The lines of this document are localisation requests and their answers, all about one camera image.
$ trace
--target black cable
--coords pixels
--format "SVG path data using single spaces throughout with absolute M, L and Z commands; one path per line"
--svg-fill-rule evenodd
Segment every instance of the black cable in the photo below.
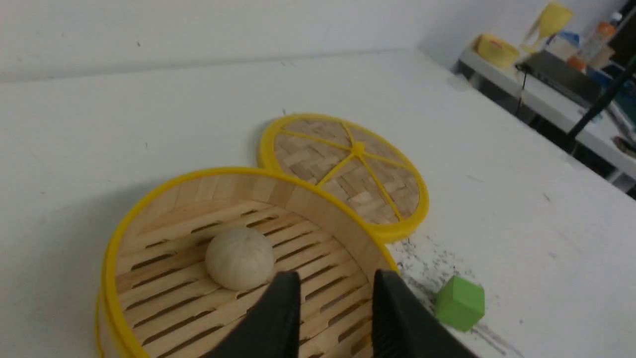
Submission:
M 517 109 L 515 111 L 515 117 L 519 116 L 519 110 L 521 109 L 521 105 L 523 103 L 523 90 L 525 90 L 525 80 L 528 78 L 528 70 L 524 68 L 523 70 L 523 85 L 521 86 L 521 93 L 519 93 L 519 102 L 517 103 Z
M 601 97 L 590 107 L 590 109 L 583 115 L 583 117 L 576 123 L 576 125 L 566 135 L 566 145 L 571 147 L 576 142 L 576 136 L 590 123 L 601 111 L 607 107 L 614 96 L 623 88 L 623 84 L 629 80 L 636 72 L 636 55 L 632 57 L 629 65 L 623 70 L 623 72 L 610 84 L 610 86 L 603 92 Z

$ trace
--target yellow lid rim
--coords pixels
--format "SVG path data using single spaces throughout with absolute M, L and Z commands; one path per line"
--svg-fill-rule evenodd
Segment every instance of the yellow lid rim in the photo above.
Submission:
M 285 125 L 288 125 L 289 123 L 294 122 L 296 120 L 326 120 L 330 122 L 339 122 L 339 123 L 341 122 L 351 127 L 355 127 L 356 129 L 359 129 L 361 131 L 364 131 L 366 134 L 369 134 L 370 136 L 374 137 L 378 141 L 382 142 L 384 145 L 388 146 L 404 162 L 405 166 L 408 167 L 408 169 L 412 173 L 417 174 L 415 175 L 415 180 L 417 181 L 418 188 L 420 189 L 420 200 L 419 200 L 419 204 L 417 208 L 415 209 L 415 211 L 413 212 L 411 216 L 395 224 L 370 224 L 363 221 L 363 225 L 374 234 L 375 238 L 378 241 L 385 244 L 399 241 L 407 237 L 408 235 L 410 235 L 413 231 L 415 231 L 417 226 L 421 224 L 422 221 L 424 221 L 424 218 L 426 218 L 426 214 L 429 211 L 429 193 L 426 188 L 426 184 L 424 183 L 424 180 L 419 175 L 419 172 L 417 171 L 417 168 L 415 168 L 413 163 L 411 163 L 411 161 L 409 161 L 408 158 L 404 154 L 402 154 L 402 152 L 399 151 L 399 149 L 394 147 L 391 143 L 389 143 L 387 140 L 385 140 L 381 136 L 355 123 L 349 122 L 347 120 L 344 120 L 338 117 L 332 117 L 332 116 L 323 115 L 320 113 L 294 113 L 291 115 L 280 117 L 277 120 L 274 120 L 265 129 L 265 132 L 263 133 L 263 136 L 261 137 L 261 142 L 259 144 L 257 160 L 258 160 L 258 165 L 261 168 L 265 168 L 267 170 L 274 171 L 277 173 L 283 173 L 273 151 L 274 141 L 275 141 L 276 135 L 279 133 L 279 131 L 282 130 L 282 128 Z

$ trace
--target black pole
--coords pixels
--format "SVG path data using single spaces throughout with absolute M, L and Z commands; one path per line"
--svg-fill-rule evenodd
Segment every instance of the black pole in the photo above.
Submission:
M 574 128 L 572 128 L 567 133 L 566 145 L 574 144 L 576 136 L 579 135 L 583 128 L 585 128 L 585 126 L 588 125 L 588 123 L 590 123 L 590 121 L 594 119 L 594 117 L 596 117 L 602 110 L 605 109 L 605 107 L 607 107 L 612 102 L 614 96 L 616 96 L 618 91 L 623 88 L 623 84 L 630 77 L 632 77 L 634 71 L 636 71 L 636 58 L 632 58 L 630 63 L 627 65 L 627 68 L 625 68 L 625 70 L 618 76 L 618 78 L 612 82 L 607 91 L 605 91 L 598 99 L 598 101 L 596 101 L 596 103 L 594 103 L 592 107 L 590 107 L 590 109 L 583 115 L 581 120 L 579 120 L 579 122 L 574 125 Z

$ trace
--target white wall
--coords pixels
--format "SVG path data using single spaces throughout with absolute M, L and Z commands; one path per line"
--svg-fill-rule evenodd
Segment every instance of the white wall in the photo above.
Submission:
M 625 2 L 562 1 L 577 28 Z M 517 43 L 547 2 L 4 0 L 0 82 L 418 44 L 450 67 L 481 32 Z

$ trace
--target yellow rim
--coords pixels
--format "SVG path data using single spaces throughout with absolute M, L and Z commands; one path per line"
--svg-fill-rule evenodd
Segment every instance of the yellow rim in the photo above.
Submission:
M 109 332 L 113 334 L 113 341 L 115 342 L 117 349 L 120 350 L 120 354 L 124 356 L 130 357 L 148 357 L 144 349 L 141 347 L 139 342 L 135 339 L 135 336 L 132 333 L 132 330 L 129 328 L 126 323 L 123 312 L 121 311 L 119 301 L 117 299 L 117 290 L 115 287 L 115 262 L 117 252 L 119 251 L 119 246 L 121 243 L 121 239 L 123 237 L 123 233 L 128 228 L 128 225 L 135 219 L 137 214 L 146 207 L 152 200 L 154 200 L 161 193 L 169 190 L 170 188 L 179 185 L 183 182 L 187 182 L 188 180 L 200 178 L 202 176 L 209 175 L 223 175 L 223 174 L 252 174 L 252 175 L 261 175 L 261 176 L 269 176 L 271 178 L 275 178 L 278 180 L 284 180 L 286 182 L 295 184 L 299 187 L 309 190 L 314 194 L 320 195 L 327 199 L 331 204 L 335 205 L 345 214 L 347 214 L 352 220 L 355 221 L 358 225 L 360 225 L 369 235 L 369 237 L 373 240 L 375 245 L 378 247 L 380 252 L 382 253 L 384 259 L 389 263 L 389 267 L 397 271 L 398 267 L 396 266 L 395 261 L 391 257 L 387 248 L 383 245 L 383 243 L 379 242 L 373 233 L 368 229 L 368 227 L 364 224 L 361 218 L 356 215 L 353 210 L 351 210 L 348 206 L 341 203 L 331 194 L 328 194 L 322 190 L 319 190 L 315 186 L 304 182 L 303 180 L 293 178 L 292 176 L 288 176 L 281 173 L 273 173 L 270 171 L 266 171 L 263 169 L 256 168 L 216 168 L 216 169 L 204 169 L 200 171 L 194 171 L 192 173 L 188 173 L 185 175 L 178 176 L 177 178 L 171 179 L 159 187 L 153 189 L 150 193 L 148 193 L 145 197 L 143 197 L 132 209 L 126 214 L 126 216 L 121 220 L 113 236 L 111 241 L 108 244 L 108 248 L 106 249 L 106 255 L 104 258 L 104 265 L 102 267 L 102 284 L 104 289 L 104 314 L 106 316 L 106 320 L 110 320 L 110 322 L 106 322 L 108 326 L 109 323 L 112 324 L 113 329 L 109 329 Z
M 280 168 L 280 165 L 278 163 L 278 160 L 276 159 L 276 155 L 274 154 L 274 142 L 276 139 L 276 135 L 283 133 L 283 134 L 290 134 L 293 136 L 299 136 L 302 138 L 308 138 L 311 140 L 317 140 L 323 144 L 327 144 L 327 145 L 331 145 L 333 147 L 336 148 L 345 148 L 345 149 L 351 149 L 351 148 L 347 148 L 343 145 L 337 144 L 337 143 L 332 143 L 330 141 L 324 140 L 322 138 L 316 138 L 313 136 L 308 136 L 306 134 L 302 134 L 302 133 L 297 133 L 297 132 L 290 132 L 290 131 L 286 131 L 283 130 L 283 127 L 285 125 L 288 125 L 291 122 L 294 122 L 296 120 L 325 120 L 325 121 L 330 121 L 330 122 L 338 122 L 341 123 L 343 128 L 346 130 L 347 134 L 349 135 L 349 138 L 353 138 L 353 136 L 350 133 L 349 128 L 350 127 L 355 127 L 356 129 L 365 132 L 366 134 L 374 137 L 375 139 L 377 139 L 378 141 L 382 142 L 384 145 L 386 145 L 387 147 L 389 147 L 399 158 L 400 160 L 402 160 L 402 163 L 400 162 L 395 162 L 392 161 L 390 159 L 384 158 L 384 157 L 379 157 L 377 155 L 373 155 L 373 154 L 369 154 L 369 153 L 364 153 L 363 156 L 361 156 L 362 162 L 365 163 L 364 161 L 364 157 L 369 157 L 369 158 L 374 158 L 380 161 L 384 161 L 384 162 L 388 162 L 389 164 L 395 165 L 395 166 L 399 166 L 402 168 L 407 169 L 408 171 L 410 171 L 411 173 L 413 173 L 415 180 L 417 182 L 417 186 L 420 189 L 420 201 L 419 204 L 417 206 L 417 208 L 415 209 L 415 211 L 413 212 L 413 214 L 408 217 L 408 218 L 401 218 L 401 216 L 399 215 L 399 213 L 396 213 L 396 217 L 399 218 L 400 220 L 395 223 L 395 224 L 370 224 L 367 223 L 363 220 L 361 220 L 361 222 L 363 223 L 363 226 L 365 228 L 367 228 L 367 230 L 371 231 L 373 233 L 373 235 L 375 236 L 376 240 L 378 240 L 381 243 L 392 243 L 395 242 L 397 240 L 401 240 L 405 237 L 407 237 L 409 234 L 411 234 L 413 231 L 415 231 L 415 229 L 417 228 L 417 226 L 422 223 L 422 221 L 424 221 L 424 218 L 426 217 L 426 214 L 429 211 L 429 193 L 428 190 L 426 189 L 426 184 L 424 183 L 424 180 L 422 179 L 422 177 L 419 175 L 419 172 L 417 171 L 417 169 L 415 168 L 415 166 L 408 160 L 408 158 L 402 154 L 402 152 L 400 152 L 396 147 L 394 147 L 393 145 L 391 145 L 391 143 L 389 143 L 387 140 L 385 140 L 384 138 L 380 137 L 379 135 L 355 124 L 355 123 L 351 123 L 351 122 L 347 122 L 344 119 L 340 119 L 337 117 L 331 117 L 328 115 L 322 115 L 322 114 L 318 114 L 318 113 L 295 113 L 292 115 L 286 115 L 284 117 L 281 117 L 277 120 L 275 120 L 274 122 L 272 122 L 266 129 L 265 132 L 263 133 L 263 136 L 261 137 L 261 143 L 259 145 L 259 151 L 258 151 L 258 165 L 261 168 L 265 168 L 267 170 L 271 170 L 277 173 L 282 173 L 282 169 Z M 375 178 L 375 175 L 373 174 L 372 171 L 369 170 L 369 172 L 371 173 L 372 176 L 374 176 L 374 180 L 377 180 Z M 391 200 L 390 196 L 388 195 L 388 193 L 386 193 L 384 191 L 384 187 L 382 185 L 378 184 L 378 188 L 382 191 L 382 194 L 385 198 L 388 197 L 387 202 L 389 203 L 389 205 L 391 205 L 391 208 L 395 211 L 397 211 L 397 208 L 395 207 L 395 204 L 393 203 L 393 200 Z

